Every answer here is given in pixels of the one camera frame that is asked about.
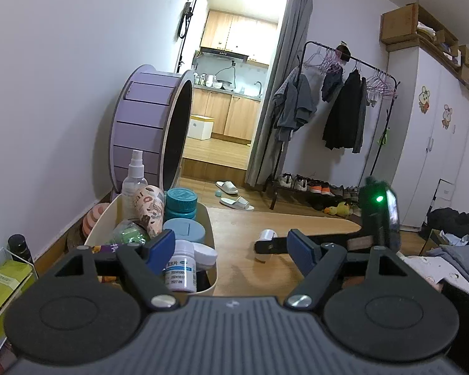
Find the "yellow duck toy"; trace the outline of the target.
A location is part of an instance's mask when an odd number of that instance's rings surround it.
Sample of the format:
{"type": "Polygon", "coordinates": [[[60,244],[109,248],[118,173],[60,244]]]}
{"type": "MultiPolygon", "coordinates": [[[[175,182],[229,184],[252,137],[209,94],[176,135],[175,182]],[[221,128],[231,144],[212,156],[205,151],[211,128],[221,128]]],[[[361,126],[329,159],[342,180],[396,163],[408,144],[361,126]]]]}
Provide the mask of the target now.
{"type": "Polygon", "coordinates": [[[337,206],[326,207],[323,212],[330,216],[347,218],[351,216],[352,209],[347,202],[339,202],[337,206]]]}

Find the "white patterned bedsheet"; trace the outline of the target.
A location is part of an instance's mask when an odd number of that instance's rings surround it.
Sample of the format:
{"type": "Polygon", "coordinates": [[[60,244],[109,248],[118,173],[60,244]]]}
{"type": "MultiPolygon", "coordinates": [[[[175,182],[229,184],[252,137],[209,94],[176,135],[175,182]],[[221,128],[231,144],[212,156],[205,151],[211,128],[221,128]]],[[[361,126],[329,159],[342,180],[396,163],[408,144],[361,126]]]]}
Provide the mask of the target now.
{"type": "Polygon", "coordinates": [[[441,257],[405,256],[397,252],[397,256],[422,276],[434,289],[441,291],[448,283],[469,294],[469,281],[452,264],[441,257]]]}

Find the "clear white spray bottle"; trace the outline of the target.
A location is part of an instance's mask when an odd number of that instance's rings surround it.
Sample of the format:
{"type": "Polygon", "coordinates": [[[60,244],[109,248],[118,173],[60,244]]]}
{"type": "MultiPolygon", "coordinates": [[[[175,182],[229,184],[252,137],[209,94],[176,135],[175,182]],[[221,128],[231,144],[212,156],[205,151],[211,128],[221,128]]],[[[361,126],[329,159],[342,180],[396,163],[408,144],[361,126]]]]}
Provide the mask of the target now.
{"type": "Polygon", "coordinates": [[[133,196],[141,186],[148,185],[145,179],[145,165],[143,163],[143,152],[133,150],[130,164],[127,169],[127,177],[122,182],[122,210],[123,218],[135,220],[137,214],[133,205],[133,196]]]}

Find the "clothes rack with garments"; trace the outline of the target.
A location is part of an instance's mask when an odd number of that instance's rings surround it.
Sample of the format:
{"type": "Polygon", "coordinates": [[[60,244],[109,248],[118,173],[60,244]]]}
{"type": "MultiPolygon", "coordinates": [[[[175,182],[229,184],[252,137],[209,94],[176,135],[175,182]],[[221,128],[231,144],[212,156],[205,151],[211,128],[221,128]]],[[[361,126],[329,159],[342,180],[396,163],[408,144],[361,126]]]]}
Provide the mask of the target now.
{"type": "Polygon", "coordinates": [[[315,67],[322,76],[318,80],[317,111],[306,122],[314,135],[298,146],[303,155],[301,165],[310,178],[317,176],[326,183],[357,185],[359,167],[366,166],[365,160],[345,167],[339,177],[333,175],[333,168],[341,165],[345,154],[358,157],[362,153],[368,109],[380,107],[386,98],[394,104],[400,82],[382,69],[351,56],[345,43],[336,48],[316,41],[304,44],[309,45],[327,53],[315,67]]]}

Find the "pink patterned tube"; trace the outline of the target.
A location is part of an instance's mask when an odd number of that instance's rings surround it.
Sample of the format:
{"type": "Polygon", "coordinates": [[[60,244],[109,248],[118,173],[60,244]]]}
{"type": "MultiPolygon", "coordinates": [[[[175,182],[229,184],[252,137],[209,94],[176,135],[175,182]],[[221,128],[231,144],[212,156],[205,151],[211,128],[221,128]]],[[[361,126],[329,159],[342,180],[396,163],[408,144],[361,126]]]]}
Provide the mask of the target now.
{"type": "Polygon", "coordinates": [[[162,232],[165,211],[165,195],[154,185],[139,187],[133,195],[133,209],[138,224],[152,238],[162,232]]]}

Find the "teal cap medicine bottle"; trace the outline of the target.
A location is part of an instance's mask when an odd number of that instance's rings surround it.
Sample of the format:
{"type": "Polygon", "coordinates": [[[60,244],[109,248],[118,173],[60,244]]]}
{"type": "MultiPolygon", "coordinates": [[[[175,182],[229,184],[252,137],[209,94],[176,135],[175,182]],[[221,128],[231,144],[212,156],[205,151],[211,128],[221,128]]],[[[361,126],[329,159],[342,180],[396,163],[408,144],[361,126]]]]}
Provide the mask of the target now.
{"type": "Polygon", "coordinates": [[[187,188],[173,188],[166,193],[164,219],[173,218],[195,219],[198,197],[187,188]]]}

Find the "green tea packet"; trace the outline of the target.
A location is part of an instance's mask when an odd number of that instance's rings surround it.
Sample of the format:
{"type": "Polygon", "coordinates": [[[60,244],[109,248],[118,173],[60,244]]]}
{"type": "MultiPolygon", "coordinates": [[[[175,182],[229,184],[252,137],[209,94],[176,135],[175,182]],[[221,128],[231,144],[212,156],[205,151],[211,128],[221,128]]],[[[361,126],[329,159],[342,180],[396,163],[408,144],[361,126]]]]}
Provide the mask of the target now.
{"type": "Polygon", "coordinates": [[[32,267],[23,262],[7,260],[0,266],[0,309],[31,273],[32,267]]]}

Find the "white slipper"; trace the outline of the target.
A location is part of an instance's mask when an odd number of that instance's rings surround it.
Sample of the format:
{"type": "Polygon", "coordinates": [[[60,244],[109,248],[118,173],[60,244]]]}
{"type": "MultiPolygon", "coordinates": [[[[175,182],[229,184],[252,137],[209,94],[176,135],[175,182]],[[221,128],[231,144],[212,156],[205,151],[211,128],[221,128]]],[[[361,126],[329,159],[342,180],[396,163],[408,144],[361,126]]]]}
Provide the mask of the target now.
{"type": "Polygon", "coordinates": [[[244,197],[238,197],[237,199],[222,197],[219,202],[221,205],[235,210],[253,211],[255,209],[244,197]]]}
{"type": "Polygon", "coordinates": [[[216,187],[223,193],[226,193],[230,196],[235,196],[239,193],[237,186],[232,181],[229,181],[229,180],[217,181],[216,187]]]}

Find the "white storage box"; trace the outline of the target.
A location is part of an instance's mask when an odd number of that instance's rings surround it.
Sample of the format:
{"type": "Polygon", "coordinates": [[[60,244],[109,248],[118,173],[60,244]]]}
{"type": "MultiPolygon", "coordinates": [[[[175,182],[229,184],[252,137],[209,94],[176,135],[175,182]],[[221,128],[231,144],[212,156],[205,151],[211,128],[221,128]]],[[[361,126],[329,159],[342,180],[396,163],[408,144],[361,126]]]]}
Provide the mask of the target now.
{"type": "Polygon", "coordinates": [[[187,136],[192,139],[205,141],[212,136],[214,119],[211,117],[193,114],[189,118],[187,136]]]}

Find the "purple snack packet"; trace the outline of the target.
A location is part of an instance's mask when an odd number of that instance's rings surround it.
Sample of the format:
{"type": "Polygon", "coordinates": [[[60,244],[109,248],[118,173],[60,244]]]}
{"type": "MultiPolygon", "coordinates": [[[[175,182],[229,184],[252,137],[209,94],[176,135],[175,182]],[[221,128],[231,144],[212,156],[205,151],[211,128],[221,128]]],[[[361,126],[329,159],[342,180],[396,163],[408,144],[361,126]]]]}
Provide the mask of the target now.
{"type": "Polygon", "coordinates": [[[115,253],[120,246],[118,244],[109,244],[109,245],[101,245],[101,246],[93,246],[92,253],[115,253]]]}

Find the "black thermos bottle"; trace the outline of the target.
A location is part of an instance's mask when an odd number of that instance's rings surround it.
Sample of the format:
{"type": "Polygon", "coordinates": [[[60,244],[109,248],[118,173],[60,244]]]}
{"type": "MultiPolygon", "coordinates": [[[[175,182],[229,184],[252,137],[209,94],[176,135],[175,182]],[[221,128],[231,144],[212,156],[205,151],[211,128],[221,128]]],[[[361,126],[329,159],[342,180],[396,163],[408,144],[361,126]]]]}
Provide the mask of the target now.
{"type": "Polygon", "coordinates": [[[13,234],[8,240],[8,250],[12,254],[14,261],[26,261],[33,263],[31,252],[27,246],[25,237],[22,234],[13,234]]]}

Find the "white small pill bottle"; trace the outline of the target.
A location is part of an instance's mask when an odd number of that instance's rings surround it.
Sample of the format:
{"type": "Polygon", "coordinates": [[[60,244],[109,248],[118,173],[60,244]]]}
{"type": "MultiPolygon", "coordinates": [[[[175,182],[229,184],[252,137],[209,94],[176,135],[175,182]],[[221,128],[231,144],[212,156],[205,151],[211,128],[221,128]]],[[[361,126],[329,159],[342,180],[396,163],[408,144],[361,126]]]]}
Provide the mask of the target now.
{"type": "Polygon", "coordinates": [[[195,293],[195,248],[188,240],[176,240],[175,250],[164,269],[165,285],[172,292],[195,293]]]}

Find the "cardboard boxes atop wardrobe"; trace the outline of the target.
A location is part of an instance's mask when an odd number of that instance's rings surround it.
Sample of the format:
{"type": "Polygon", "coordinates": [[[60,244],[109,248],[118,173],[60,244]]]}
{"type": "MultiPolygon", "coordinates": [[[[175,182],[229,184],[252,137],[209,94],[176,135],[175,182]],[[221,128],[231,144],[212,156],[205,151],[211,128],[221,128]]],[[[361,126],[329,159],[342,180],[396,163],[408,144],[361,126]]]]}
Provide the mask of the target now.
{"type": "Polygon", "coordinates": [[[390,52],[422,48],[439,61],[469,90],[469,46],[458,38],[420,3],[381,15],[379,40],[390,52]]]}

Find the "white wardrobe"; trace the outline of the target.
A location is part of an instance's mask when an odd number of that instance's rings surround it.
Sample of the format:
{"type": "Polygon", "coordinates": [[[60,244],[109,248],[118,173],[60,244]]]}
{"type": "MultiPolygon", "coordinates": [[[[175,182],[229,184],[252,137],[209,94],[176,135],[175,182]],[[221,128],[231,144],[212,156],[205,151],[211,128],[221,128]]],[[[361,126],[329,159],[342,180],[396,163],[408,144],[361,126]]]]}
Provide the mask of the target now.
{"type": "Polygon", "coordinates": [[[391,52],[388,71],[399,85],[382,112],[373,174],[394,189],[401,227],[416,229],[433,197],[444,206],[453,197],[469,127],[469,91],[419,47],[391,52]]]}

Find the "white wide plastic bottle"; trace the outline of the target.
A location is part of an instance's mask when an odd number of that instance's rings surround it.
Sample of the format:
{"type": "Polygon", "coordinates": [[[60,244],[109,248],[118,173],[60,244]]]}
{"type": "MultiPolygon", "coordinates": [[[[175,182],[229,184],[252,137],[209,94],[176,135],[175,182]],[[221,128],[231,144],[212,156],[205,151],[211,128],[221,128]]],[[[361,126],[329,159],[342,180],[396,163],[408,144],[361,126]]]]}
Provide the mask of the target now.
{"type": "Polygon", "coordinates": [[[195,250],[195,262],[198,271],[207,271],[217,263],[218,253],[214,248],[201,243],[193,243],[195,250]]]}

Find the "purple cat exercise wheel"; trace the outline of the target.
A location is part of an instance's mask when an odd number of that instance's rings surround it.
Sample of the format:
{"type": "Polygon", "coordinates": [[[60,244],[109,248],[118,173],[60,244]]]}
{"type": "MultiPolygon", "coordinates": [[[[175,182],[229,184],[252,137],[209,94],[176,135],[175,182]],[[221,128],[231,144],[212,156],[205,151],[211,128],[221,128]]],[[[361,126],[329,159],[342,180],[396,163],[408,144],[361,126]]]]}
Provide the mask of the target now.
{"type": "Polygon", "coordinates": [[[192,70],[162,72],[139,66],[120,92],[112,117],[109,165],[113,191],[121,191],[132,151],[143,153],[145,179],[167,191],[177,184],[193,99],[192,70]]]}

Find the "small white dropper bottle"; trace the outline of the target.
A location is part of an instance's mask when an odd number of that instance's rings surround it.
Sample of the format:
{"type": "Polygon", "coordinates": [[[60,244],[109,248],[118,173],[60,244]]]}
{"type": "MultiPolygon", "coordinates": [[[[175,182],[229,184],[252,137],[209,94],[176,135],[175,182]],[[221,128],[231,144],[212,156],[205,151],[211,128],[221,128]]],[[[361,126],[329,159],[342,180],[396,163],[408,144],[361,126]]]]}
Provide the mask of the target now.
{"type": "MultiPolygon", "coordinates": [[[[262,243],[271,242],[276,237],[277,237],[277,233],[274,230],[272,230],[270,228],[264,229],[262,232],[260,232],[257,243],[258,242],[262,242],[262,243]]],[[[254,246],[254,252],[255,252],[256,260],[261,262],[261,263],[268,262],[272,258],[272,255],[271,254],[262,254],[262,253],[258,252],[257,250],[259,248],[262,248],[262,246],[254,246]]]]}

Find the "green floss picks bag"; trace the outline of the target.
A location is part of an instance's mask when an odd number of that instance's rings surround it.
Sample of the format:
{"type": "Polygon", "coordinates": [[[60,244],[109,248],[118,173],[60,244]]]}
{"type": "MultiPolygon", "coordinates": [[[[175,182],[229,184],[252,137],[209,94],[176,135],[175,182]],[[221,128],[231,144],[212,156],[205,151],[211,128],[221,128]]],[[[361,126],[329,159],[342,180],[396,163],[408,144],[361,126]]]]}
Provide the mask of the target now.
{"type": "Polygon", "coordinates": [[[145,244],[150,239],[144,228],[136,222],[125,219],[113,229],[109,244],[145,244]]]}

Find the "toothpick jar blue lid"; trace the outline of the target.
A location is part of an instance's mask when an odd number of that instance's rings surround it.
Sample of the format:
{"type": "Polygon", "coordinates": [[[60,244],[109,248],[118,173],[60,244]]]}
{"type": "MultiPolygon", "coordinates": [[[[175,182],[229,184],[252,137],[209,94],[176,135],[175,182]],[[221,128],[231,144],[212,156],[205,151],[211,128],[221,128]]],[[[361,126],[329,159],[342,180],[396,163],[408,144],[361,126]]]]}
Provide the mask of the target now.
{"type": "Polygon", "coordinates": [[[204,226],[193,219],[171,218],[163,224],[163,228],[171,229],[177,240],[188,240],[189,242],[201,244],[205,242],[206,230],[204,226]]]}

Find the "shoe row on rack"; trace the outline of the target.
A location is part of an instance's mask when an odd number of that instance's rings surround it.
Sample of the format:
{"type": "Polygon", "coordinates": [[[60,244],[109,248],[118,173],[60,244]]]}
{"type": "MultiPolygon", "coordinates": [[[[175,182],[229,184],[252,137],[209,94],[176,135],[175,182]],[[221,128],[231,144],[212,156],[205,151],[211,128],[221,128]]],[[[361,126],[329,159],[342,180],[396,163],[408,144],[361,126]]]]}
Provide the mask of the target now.
{"type": "Polygon", "coordinates": [[[359,188],[356,186],[336,186],[326,181],[291,173],[282,173],[277,178],[277,183],[286,189],[294,189],[315,195],[337,197],[342,201],[359,202],[359,188]]]}

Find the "grey door curtain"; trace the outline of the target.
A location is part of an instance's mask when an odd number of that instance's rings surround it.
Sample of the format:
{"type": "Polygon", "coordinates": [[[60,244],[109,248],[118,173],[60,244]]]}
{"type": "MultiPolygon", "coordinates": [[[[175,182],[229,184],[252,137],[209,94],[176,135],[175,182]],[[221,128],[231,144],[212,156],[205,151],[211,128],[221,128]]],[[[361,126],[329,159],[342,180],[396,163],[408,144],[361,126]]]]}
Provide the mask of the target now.
{"type": "Polygon", "coordinates": [[[273,116],[273,97],[291,71],[299,64],[313,11],[313,0],[287,0],[280,26],[274,60],[265,97],[262,101],[257,130],[251,142],[251,156],[245,175],[245,183],[255,187],[264,182],[270,173],[276,152],[273,116]]]}

